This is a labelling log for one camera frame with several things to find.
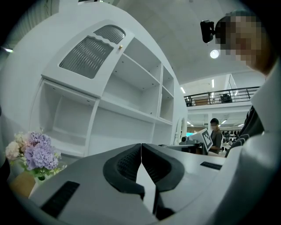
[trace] ceiling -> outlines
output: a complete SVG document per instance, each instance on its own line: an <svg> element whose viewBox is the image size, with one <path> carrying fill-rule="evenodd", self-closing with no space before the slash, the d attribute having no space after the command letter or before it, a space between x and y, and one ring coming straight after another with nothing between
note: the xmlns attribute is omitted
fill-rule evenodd
<svg viewBox="0 0 281 225"><path fill-rule="evenodd" d="M200 21L215 23L226 13L242 9L235 0L120 0L118 7L131 14L155 39L169 60L180 84L202 78L249 70L221 51L215 41L202 41Z"/></svg>
<svg viewBox="0 0 281 225"><path fill-rule="evenodd" d="M212 88L212 79L214 79L215 82L214 88ZM186 96L192 94L225 90L227 88L228 79L229 76L226 74L185 83L181 85L185 90L185 94L182 94L183 96Z"/></svg>
<svg viewBox="0 0 281 225"><path fill-rule="evenodd" d="M247 112L231 112L231 113L214 113L213 118L217 118L221 124L224 120L227 120L220 128L232 127L243 124L247 116ZM203 126L205 123L209 123L207 114L188 115L187 120L194 126Z"/></svg>

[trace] white flower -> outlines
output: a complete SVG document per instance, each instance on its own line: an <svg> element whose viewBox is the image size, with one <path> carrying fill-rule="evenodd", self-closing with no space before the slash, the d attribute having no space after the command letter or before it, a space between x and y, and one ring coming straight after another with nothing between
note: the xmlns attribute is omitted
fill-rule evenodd
<svg viewBox="0 0 281 225"><path fill-rule="evenodd" d="M11 142L6 147L6 157L9 160L15 160L17 159L17 156L19 155L19 144L17 142Z"/></svg>
<svg viewBox="0 0 281 225"><path fill-rule="evenodd" d="M28 141L28 134L23 135L22 132L15 134L14 140L18 143L21 148L25 145L25 142Z"/></svg>

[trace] camera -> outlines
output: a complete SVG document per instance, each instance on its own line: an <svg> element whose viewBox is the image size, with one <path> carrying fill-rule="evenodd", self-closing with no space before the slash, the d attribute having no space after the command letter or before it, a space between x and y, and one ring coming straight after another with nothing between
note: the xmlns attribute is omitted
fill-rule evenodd
<svg viewBox="0 0 281 225"><path fill-rule="evenodd" d="M213 36L215 35L214 22L209 20L203 20L200 23L200 26L203 41L205 43L209 43L211 40L213 40Z"/></svg>

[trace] wooden surface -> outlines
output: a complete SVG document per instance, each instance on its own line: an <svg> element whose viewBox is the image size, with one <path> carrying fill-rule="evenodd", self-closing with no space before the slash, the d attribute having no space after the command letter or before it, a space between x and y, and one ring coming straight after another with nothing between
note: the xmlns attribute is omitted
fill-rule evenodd
<svg viewBox="0 0 281 225"><path fill-rule="evenodd" d="M10 188L13 192L26 198L29 197L32 188L35 185L34 177L28 172L22 172L11 183Z"/></svg>

